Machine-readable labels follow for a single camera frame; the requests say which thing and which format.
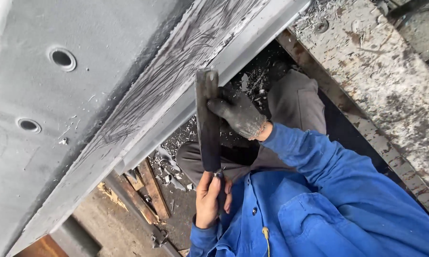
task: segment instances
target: black work glove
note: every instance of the black work glove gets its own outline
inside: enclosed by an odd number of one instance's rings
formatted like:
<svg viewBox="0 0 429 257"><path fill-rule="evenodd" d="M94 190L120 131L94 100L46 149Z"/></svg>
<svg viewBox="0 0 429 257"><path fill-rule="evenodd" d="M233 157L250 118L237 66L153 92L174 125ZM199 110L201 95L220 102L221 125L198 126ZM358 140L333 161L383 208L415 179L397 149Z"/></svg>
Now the black work glove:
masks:
<svg viewBox="0 0 429 257"><path fill-rule="evenodd" d="M241 136L252 140L264 129L267 118L259 113L245 93L219 88L219 98L208 100L207 107L224 118Z"/></svg>

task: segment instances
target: bare hand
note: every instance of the bare hand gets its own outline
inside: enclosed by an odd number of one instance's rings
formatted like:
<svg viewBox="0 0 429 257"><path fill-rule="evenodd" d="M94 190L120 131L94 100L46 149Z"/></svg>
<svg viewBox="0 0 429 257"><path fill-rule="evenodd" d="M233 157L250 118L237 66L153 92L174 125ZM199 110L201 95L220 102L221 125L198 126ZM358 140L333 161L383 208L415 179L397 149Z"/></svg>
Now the bare hand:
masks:
<svg viewBox="0 0 429 257"><path fill-rule="evenodd" d="M225 199L224 210L230 213L232 203L232 181L225 177ZM217 195L221 190L221 181L218 177L212 177L211 172L204 172L197 186L197 198L195 200L196 220L195 226L200 229L212 227L217 219Z"/></svg>

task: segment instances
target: bolt hole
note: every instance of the bolt hole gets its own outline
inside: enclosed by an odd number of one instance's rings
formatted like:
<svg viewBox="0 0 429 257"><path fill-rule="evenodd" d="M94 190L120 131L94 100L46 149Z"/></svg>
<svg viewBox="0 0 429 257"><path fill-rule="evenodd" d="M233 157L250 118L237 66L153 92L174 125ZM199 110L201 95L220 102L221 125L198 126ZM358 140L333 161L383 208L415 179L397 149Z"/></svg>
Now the bolt hole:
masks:
<svg viewBox="0 0 429 257"><path fill-rule="evenodd" d="M57 65L60 65L60 66L70 66L70 64L71 64L70 56L68 56L64 52L54 51L52 57L53 57L54 62Z"/></svg>
<svg viewBox="0 0 429 257"><path fill-rule="evenodd" d="M25 131L39 133L41 131L41 127L38 123L30 119L21 119L18 121L18 126Z"/></svg>
<svg viewBox="0 0 429 257"><path fill-rule="evenodd" d="M50 52L49 58L63 71L72 71L76 67L76 59L66 49L57 48Z"/></svg>

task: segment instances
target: gray trousers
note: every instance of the gray trousers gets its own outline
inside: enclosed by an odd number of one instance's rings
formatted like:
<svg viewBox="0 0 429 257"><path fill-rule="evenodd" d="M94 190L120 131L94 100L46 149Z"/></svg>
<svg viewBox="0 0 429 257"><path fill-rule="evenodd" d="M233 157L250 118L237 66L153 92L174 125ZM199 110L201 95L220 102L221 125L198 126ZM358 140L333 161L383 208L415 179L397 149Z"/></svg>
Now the gray trousers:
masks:
<svg viewBox="0 0 429 257"><path fill-rule="evenodd" d="M324 104L318 96L318 84L302 73L290 70L282 79L272 82L268 92L268 107L274 123L326 134ZM176 160L187 177L198 185L204 171L198 143L184 143L178 149ZM224 175L233 181L259 168L295 170L262 145L252 165L240 165L229 160L228 156L222 156L221 166L224 168Z"/></svg>

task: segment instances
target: floor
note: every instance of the floor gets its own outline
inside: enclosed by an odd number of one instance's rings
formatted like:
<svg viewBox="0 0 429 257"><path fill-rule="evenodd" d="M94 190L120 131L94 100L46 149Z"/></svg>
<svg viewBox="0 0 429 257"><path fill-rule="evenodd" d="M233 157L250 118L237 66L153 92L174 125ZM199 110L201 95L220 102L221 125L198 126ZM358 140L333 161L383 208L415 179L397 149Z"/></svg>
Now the floor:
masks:
<svg viewBox="0 0 429 257"><path fill-rule="evenodd" d="M273 41L231 80L231 85L227 85L244 91L261 112L268 116L270 114L266 98L266 92L269 90L267 71L268 67L277 60L285 61L294 69L298 69L278 42ZM395 173L390 172L388 165L336 106L323 93L320 92L319 95L326 106L325 117L329 138L337 140L347 149L370 157L378 172L389 176L404 188L400 179ZM161 147L174 158L177 149L186 141L197 141L195 117L179 127ZM221 132L221 143L229 147L258 148L257 142L245 140L230 128L223 129ZM247 157L254 160L256 156L252 153ZM159 153L153 153L149 159L158 180L163 180L166 175L162 168L166 168L172 174L179 174L166 163L160 162ZM184 175L179 181L184 187L191 183ZM184 192L176 189L172 184L159 183L159 186L169 209L174 201L171 218L160 224L159 227L168 233L170 242L178 250L187 249L190 247L191 222L192 216L195 214L195 191ZM143 189L139 192L142 195L146 194ZM75 210L74 216L103 246L99 256L165 256L161 249L151 248L150 236L143 231L141 224L123 207L113 203L98 189L91 192Z"/></svg>

